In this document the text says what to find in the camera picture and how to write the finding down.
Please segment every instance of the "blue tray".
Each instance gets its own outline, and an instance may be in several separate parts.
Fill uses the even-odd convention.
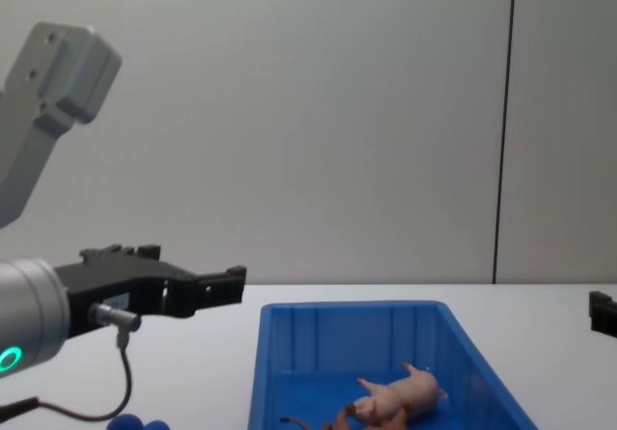
[[[537,428],[446,305],[358,302],[262,309],[249,430],[298,428],[283,416],[319,430],[366,395],[356,377],[391,382],[406,375],[402,362],[431,371],[448,394],[410,428]]]

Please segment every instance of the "cable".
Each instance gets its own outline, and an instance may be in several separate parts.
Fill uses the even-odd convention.
[[[128,404],[128,400],[131,398],[131,393],[133,391],[133,378],[131,375],[131,366],[128,362],[128,358],[126,357],[126,347],[120,349],[120,355],[122,358],[122,366],[124,367],[124,374],[126,376],[126,392],[124,393],[124,398],[122,399],[122,402],[120,403],[120,405],[111,413],[105,414],[103,416],[86,416],[86,415],[75,413],[74,411],[65,409],[62,406],[47,403],[44,401],[39,402],[39,407],[48,409],[49,411],[53,411],[58,414],[62,414],[63,416],[81,420],[84,422],[102,422],[104,420],[109,420],[111,418],[116,417],[119,413],[121,413],[124,410],[124,408]]]

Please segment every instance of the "green indicator light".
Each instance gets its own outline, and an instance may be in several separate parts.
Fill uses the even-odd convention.
[[[0,355],[0,374],[13,369],[21,360],[21,348],[11,346],[4,350]]]

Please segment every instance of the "white wall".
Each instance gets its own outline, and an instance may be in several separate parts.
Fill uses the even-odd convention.
[[[617,0],[517,0],[500,282],[617,282]]]
[[[0,0],[124,65],[52,154],[3,256],[157,242],[251,282],[488,282],[508,0]]]

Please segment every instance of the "toy pig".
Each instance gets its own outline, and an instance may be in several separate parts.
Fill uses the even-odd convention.
[[[394,417],[391,420],[386,420],[376,430],[407,430],[407,420],[409,420],[411,412],[412,403],[405,401]]]
[[[430,372],[418,370],[409,363],[403,363],[410,376],[389,385],[373,384],[362,378],[358,383],[370,392],[354,402],[353,418],[370,425],[381,425],[392,419],[404,402],[411,403],[408,418],[418,417],[432,411],[440,394],[444,394],[437,380]]]

